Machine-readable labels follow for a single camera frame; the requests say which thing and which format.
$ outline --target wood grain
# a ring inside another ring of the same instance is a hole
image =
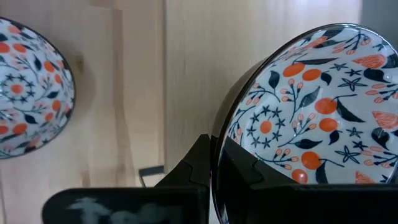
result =
[[[76,107],[47,146],[0,161],[0,224],[41,223],[71,187],[135,186],[163,164],[163,1],[3,0],[0,15],[46,36],[76,79]]]
[[[165,161],[172,169],[232,84],[296,35],[359,22],[360,0],[167,0]]]

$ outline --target white porcelain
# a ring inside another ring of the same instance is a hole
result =
[[[75,105],[73,75],[43,36],[0,18],[0,159],[51,141]]]
[[[227,135],[302,184],[386,183],[398,161],[398,56],[377,33],[334,24],[271,58]]]

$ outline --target ceramic bowl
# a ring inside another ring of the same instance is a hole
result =
[[[250,69],[216,121],[213,173],[231,138],[300,184],[389,183],[398,161],[397,52],[367,27],[310,30]]]
[[[75,105],[73,75],[42,35],[0,18],[0,159],[51,141]]]

